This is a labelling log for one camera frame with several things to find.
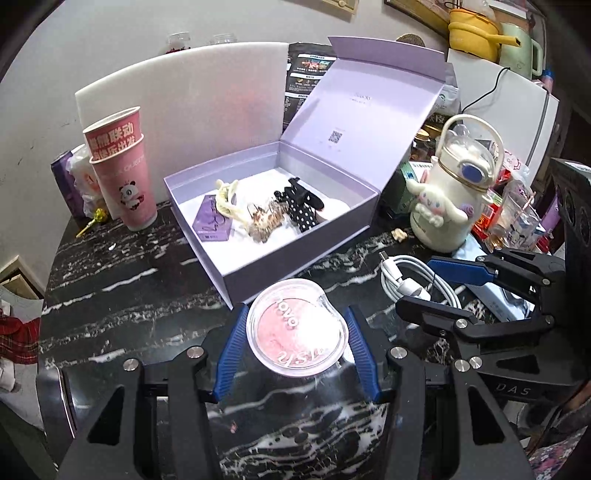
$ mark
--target black speaker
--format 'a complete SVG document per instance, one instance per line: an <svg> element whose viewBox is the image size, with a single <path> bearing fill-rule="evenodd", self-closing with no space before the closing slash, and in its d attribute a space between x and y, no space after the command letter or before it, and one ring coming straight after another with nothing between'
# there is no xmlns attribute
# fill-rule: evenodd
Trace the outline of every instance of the black speaker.
<svg viewBox="0 0 591 480"><path fill-rule="evenodd" d="M591 352L591 167L552 158L558 211L564 222L568 327Z"/></svg>

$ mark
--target white cutting board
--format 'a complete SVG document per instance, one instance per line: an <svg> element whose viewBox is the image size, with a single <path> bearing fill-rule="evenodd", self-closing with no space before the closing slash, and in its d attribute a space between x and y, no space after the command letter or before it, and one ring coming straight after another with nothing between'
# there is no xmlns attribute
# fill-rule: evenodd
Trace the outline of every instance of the white cutting board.
<svg viewBox="0 0 591 480"><path fill-rule="evenodd" d="M164 177L279 140L287 47L207 46L131 65L76 92L80 124L86 128L139 105L154 196L162 202L168 198ZM106 199L114 218L118 200Z"/></svg>

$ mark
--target black power cord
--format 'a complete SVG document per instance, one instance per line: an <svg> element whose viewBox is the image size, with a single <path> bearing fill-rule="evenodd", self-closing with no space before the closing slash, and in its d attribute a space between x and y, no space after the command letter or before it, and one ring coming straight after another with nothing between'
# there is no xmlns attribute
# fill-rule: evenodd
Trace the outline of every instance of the black power cord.
<svg viewBox="0 0 591 480"><path fill-rule="evenodd" d="M487 93L485 93L484 95L482 95L481 97L479 97L479 98L477 98L476 100L474 100L472 103L468 103L468 105L466 105L466 106L465 106L465 107L462 109L461 113L464 113L464 112L466 111L466 109L467 109L467 108L470 108L470 107L471 107L472 105L474 105L475 103L478 103L478 102L480 102L480 101L481 101L481 100L482 100L484 97L486 97L486 96L490 95L491 93L494 93L494 91L496 90L496 88L499 86L499 79L501 78L501 74L502 74L503 72L506 72L507 70L510 70L510 69L511 69L510 67L504 67L504 68L502 68L502 69L501 69L501 71L499 72L499 74L496 76L495 87L494 87L494 88L493 88L493 89L492 89L490 92L487 92Z"/></svg>

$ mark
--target gift box lid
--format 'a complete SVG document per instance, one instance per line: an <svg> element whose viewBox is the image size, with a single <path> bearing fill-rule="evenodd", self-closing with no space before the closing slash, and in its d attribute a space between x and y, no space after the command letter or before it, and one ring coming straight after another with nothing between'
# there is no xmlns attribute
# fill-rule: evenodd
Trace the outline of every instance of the gift box lid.
<svg viewBox="0 0 591 480"><path fill-rule="evenodd" d="M381 192L445 83L442 52L329 37L337 60L281 139Z"/></svg>

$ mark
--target hair clip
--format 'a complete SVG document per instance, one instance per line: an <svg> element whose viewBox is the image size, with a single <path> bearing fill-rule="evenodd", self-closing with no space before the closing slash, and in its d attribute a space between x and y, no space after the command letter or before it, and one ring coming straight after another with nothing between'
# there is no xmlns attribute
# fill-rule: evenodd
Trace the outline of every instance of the hair clip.
<svg viewBox="0 0 591 480"><path fill-rule="evenodd" d="M316 195L298 183L299 178L289 179L291 187L285 187L284 192L275 192L278 202L284 202L292 222L305 232L318 225L316 213L313 209L322 210L324 203Z"/></svg>
<svg viewBox="0 0 591 480"><path fill-rule="evenodd" d="M243 210L232 203L232 199L236 195L238 180L234 180L232 183L217 180L216 187L216 210L224 217L237 220L246 226L248 217L246 217Z"/></svg>
<svg viewBox="0 0 591 480"><path fill-rule="evenodd" d="M286 195L290 198L293 198L296 205L307 203L315 210L322 210L324 208L324 203L322 200L320 200L317 195L314 195L311 191L300 185L298 183L299 180L299 177L293 177L288 180L291 184L291 188L289 189L289 187L287 187L285 189Z"/></svg>
<svg viewBox="0 0 591 480"><path fill-rule="evenodd" d="M286 211L287 204L280 205L278 202L269 203L266 210L256 205L249 205L248 213L251 215L252 222L248 226L248 235L257 242L266 243L273 230L282 225Z"/></svg>

